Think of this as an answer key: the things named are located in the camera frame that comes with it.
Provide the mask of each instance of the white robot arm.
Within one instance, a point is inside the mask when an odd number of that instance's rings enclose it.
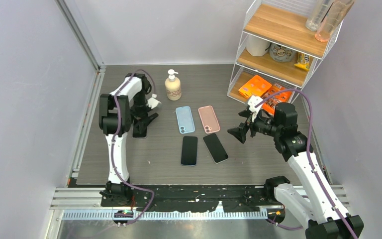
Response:
[[[99,101],[99,126],[106,137],[109,161],[112,144],[114,144],[113,160],[117,171],[125,181],[129,179],[125,146],[128,131],[133,125],[133,137],[145,137],[147,126],[158,116],[158,114],[148,116],[148,112],[161,105],[155,94],[152,94],[150,99],[146,99],[145,95],[150,93],[151,84],[144,74],[135,74],[130,78],[131,74],[128,74],[124,82],[116,90],[110,94],[102,94]],[[115,95],[120,105],[120,109],[117,110],[121,111],[122,121],[120,132],[113,138],[118,126],[118,116],[116,113],[110,113],[109,111],[116,107],[113,97]],[[131,99],[133,99],[134,103],[130,108],[129,102]],[[111,162],[109,162],[108,181],[112,184],[121,184]]]
[[[303,198],[289,180],[279,176],[266,180],[264,185],[266,198],[285,205],[304,227],[308,239],[353,238],[346,222],[359,236],[364,228],[361,218],[351,216],[338,200],[318,166],[311,146],[309,146],[309,156],[314,169],[310,164],[307,155],[307,137],[297,131],[295,106],[279,103],[276,105],[273,117],[264,117],[259,105],[261,101],[260,97],[252,96],[247,102],[247,109],[238,114],[247,120],[238,127],[229,129],[228,133],[241,143],[246,141],[248,130],[251,132],[251,137],[257,132],[272,136],[276,150],[294,170],[308,196],[308,199]]]

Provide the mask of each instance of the metal floor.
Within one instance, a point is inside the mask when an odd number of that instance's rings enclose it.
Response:
[[[229,98],[226,93],[233,65],[152,65],[109,66],[106,69],[101,93],[109,93],[124,81],[127,73],[136,69],[148,71],[156,82],[158,99],[163,106],[159,117],[149,126],[146,139],[127,141],[127,165],[130,180],[135,184],[264,184],[267,178],[284,175],[293,184],[300,184],[295,173],[276,151],[273,139],[262,134],[248,137],[241,144],[226,131],[236,127],[244,118],[238,112],[245,105]],[[179,72],[183,95],[178,101],[168,100],[164,82],[168,70]],[[301,98],[295,101],[298,111],[299,131],[307,134],[308,120]],[[215,164],[204,145],[206,136],[197,109],[213,106],[221,130],[216,133],[229,159]],[[180,164],[182,138],[178,131],[175,108],[190,106],[195,132],[186,134],[198,137],[197,166]],[[89,138],[78,176],[78,184],[105,184],[109,172],[108,149],[98,127],[98,110],[95,111]]]
[[[282,224],[299,226],[290,213]],[[287,231],[266,220],[139,221],[119,228],[112,221],[63,221],[58,239],[68,238],[304,239],[305,230]]]

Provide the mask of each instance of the table surface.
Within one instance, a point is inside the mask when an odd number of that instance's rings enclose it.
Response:
[[[227,97],[230,75],[233,65],[151,65],[151,66],[109,66],[104,76],[100,93],[109,93],[116,89],[125,75],[136,69],[148,71],[156,82],[159,101],[159,117],[149,126],[147,138],[127,139],[127,166],[130,180],[135,184],[264,184],[268,178],[284,175],[293,184],[300,184],[292,169],[276,151],[273,139],[257,134],[248,136],[241,144],[227,133],[227,129],[237,127],[244,118],[238,112],[245,105]],[[179,72],[182,97],[170,101],[166,96],[164,82],[168,70]],[[308,132],[308,120],[302,100],[295,101],[298,111],[299,131]],[[221,130],[217,132],[229,159],[215,164],[211,158],[203,137],[198,108],[213,106]],[[195,132],[180,134],[175,108],[190,106],[195,124]],[[106,140],[98,127],[98,109],[95,111],[87,140],[78,184],[105,184],[109,174],[109,159]],[[197,165],[181,166],[182,140],[184,136],[198,137]]]

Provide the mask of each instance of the cable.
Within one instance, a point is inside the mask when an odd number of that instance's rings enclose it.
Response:
[[[112,163],[112,167],[113,167],[113,170],[115,171],[115,174],[118,176],[118,178],[123,182],[123,184],[127,185],[128,187],[131,187],[131,188],[135,188],[137,190],[140,190],[140,191],[144,191],[144,192],[149,192],[151,193],[151,198],[149,200],[149,202],[147,203],[146,207],[144,208],[144,210],[135,218],[133,219],[132,221],[129,221],[125,224],[126,225],[130,225],[130,224],[133,224],[135,223],[150,207],[150,205],[152,204],[153,202],[153,199],[154,199],[154,191],[153,190],[150,190],[150,189],[146,189],[146,188],[141,188],[141,187],[138,187],[138,186],[134,186],[130,183],[128,183],[127,181],[125,181],[121,175],[119,174],[116,166],[115,166],[115,160],[113,158],[113,152],[114,152],[114,148],[115,148],[115,137],[118,135],[119,131],[121,130],[121,124],[122,124],[122,115],[121,115],[121,110],[120,110],[120,107],[119,107],[119,102],[118,102],[118,98],[117,98],[117,95],[122,91],[123,88],[125,88],[126,85],[128,85],[128,83],[131,81],[132,77],[134,77],[135,73],[137,73],[138,71],[142,71],[144,72],[145,74],[147,74],[150,78],[150,80],[152,81],[153,83],[153,91],[154,91],[154,94],[156,94],[156,85],[154,84],[154,81],[153,81],[153,78],[150,76],[149,73],[147,73],[145,70],[142,70],[142,69],[139,69],[139,70],[136,70],[129,78],[126,82],[124,82],[121,87],[119,88],[119,90],[113,95],[113,98],[115,100],[115,104],[116,104],[116,108],[118,109],[118,127],[116,128],[116,132],[115,134],[113,134],[113,137],[112,137],[112,146],[110,148],[110,161]]]
[[[332,207],[336,211],[337,215],[339,215],[340,219],[342,219],[343,223],[345,224],[345,226],[348,229],[348,231],[351,233],[352,237],[354,239],[358,239],[358,237],[355,234],[354,230],[349,225],[349,223],[346,221],[345,217],[342,215],[342,213],[340,212],[339,208],[336,207],[335,202],[333,201],[332,197],[330,196],[329,192],[327,191],[326,187],[324,186],[323,182],[321,181],[320,175],[318,174],[318,172],[316,170],[314,170],[315,169],[314,163],[313,163],[313,161],[311,159],[311,155],[310,155],[310,143],[311,143],[311,135],[312,135],[312,106],[311,106],[311,102],[308,99],[307,95],[303,91],[300,91],[298,89],[284,89],[284,90],[278,91],[276,93],[273,93],[273,94],[267,96],[260,103],[258,103],[255,106],[255,108],[259,107],[261,104],[263,104],[264,102],[266,102],[268,99],[272,98],[273,96],[276,96],[276,95],[278,95],[280,93],[287,92],[287,91],[294,91],[294,92],[300,93],[307,100],[308,108],[309,108],[309,114],[310,114],[309,118],[308,118],[308,121],[309,121],[309,123],[308,123],[308,137],[307,137],[308,140],[307,140],[307,149],[306,149],[307,156],[308,156],[308,162],[311,165],[311,169],[314,171],[314,175],[317,178],[318,183],[320,184],[321,189],[323,190],[323,192],[326,195],[327,199],[329,200],[330,204],[332,205]]]
[[[276,222],[275,222],[275,219],[274,219],[274,218],[273,218],[273,220],[270,219],[270,218],[267,218],[266,220],[267,220],[269,223],[271,223],[271,224],[273,224],[273,225],[276,225]],[[276,226],[278,226],[278,227],[280,227],[280,228],[283,228],[283,229],[285,229],[285,230],[288,230],[288,231],[297,231],[297,230],[301,230],[301,229],[304,228],[303,226],[298,227],[298,228],[291,228],[291,227],[284,226],[284,225],[282,225],[282,224],[277,224]]]
[[[113,135],[112,137],[112,146],[110,148],[110,161],[111,161],[111,164],[112,164],[112,167],[113,167],[113,170],[115,171],[115,174],[118,176],[118,178],[125,184],[127,185],[128,187],[131,187],[131,188],[135,188],[135,189],[138,189],[140,191],[145,191],[145,192],[149,192],[152,194],[151,198],[150,198],[150,201],[148,202],[148,204],[146,205],[146,207],[144,208],[144,210],[135,218],[133,219],[132,221],[128,222],[125,224],[126,225],[130,225],[130,224],[133,224],[135,223],[142,215],[143,213],[145,213],[148,208],[150,207],[151,203],[153,202],[153,199],[154,199],[154,191],[150,190],[150,189],[146,189],[146,188],[140,188],[140,187],[137,187],[137,186],[134,186],[128,182],[126,182],[122,177],[121,175],[119,174],[116,166],[115,166],[115,160],[113,158],[113,152],[114,152],[114,145],[115,145],[115,137],[118,135],[119,131],[121,130],[121,124],[122,124],[122,115],[121,115],[121,110],[119,110],[119,102],[118,102],[118,99],[117,99],[117,95],[122,91],[122,89],[125,88],[126,85],[128,85],[128,83],[131,81],[131,79],[134,77],[135,73],[137,73],[138,71],[142,71],[144,72],[145,74],[147,74],[151,80],[151,82],[153,83],[153,93],[156,95],[156,85],[153,81],[153,78],[150,76],[150,74],[143,70],[143,69],[138,69],[136,70],[134,73],[132,73],[132,75],[128,78],[128,80],[124,81],[121,85],[121,87],[119,88],[118,91],[116,91],[116,93],[114,94],[114,100],[115,100],[115,104],[116,104],[116,108],[118,109],[118,127],[116,128],[116,132],[115,134]],[[98,235],[102,234],[103,232],[106,232],[107,230],[113,228],[114,226],[109,226],[103,230],[101,230],[100,232],[98,232],[97,234],[91,236],[91,237],[75,237],[77,239],[92,239],[92,238],[95,238],[97,237]],[[68,232],[67,234],[67,237],[69,237],[71,234],[73,233],[73,228],[70,229],[70,231]]]

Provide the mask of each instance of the phone screen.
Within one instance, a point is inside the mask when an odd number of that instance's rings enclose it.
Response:
[[[215,133],[203,137],[203,140],[214,160],[214,163],[220,163],[229,158],[222,143]]]
[[[195,166],[197,164],[197,142],[197,137],[184,136],[182,140],[181,165]]]

